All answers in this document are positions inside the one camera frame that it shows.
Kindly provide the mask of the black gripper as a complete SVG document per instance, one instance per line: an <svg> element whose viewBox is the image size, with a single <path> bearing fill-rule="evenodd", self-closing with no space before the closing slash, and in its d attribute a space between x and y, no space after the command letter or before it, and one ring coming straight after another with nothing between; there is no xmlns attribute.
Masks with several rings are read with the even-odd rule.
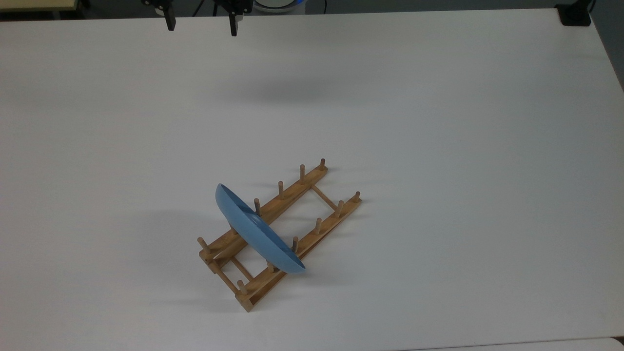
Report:
<svg viewBox="0 0 624 351"><path fill-rule="evenodd" d="M254 4L254 0L199 0L192 16L196 16L207 2L212 3L212 16L217 16L220 10L225 11L225 14L228 15L232 37L238 35L238 23L241 21L241 14L251 13ZM153 7L156 13L165 18L169 31L174 31L176 27L173 3L173 0L142 0L143 6Z"/></svg>

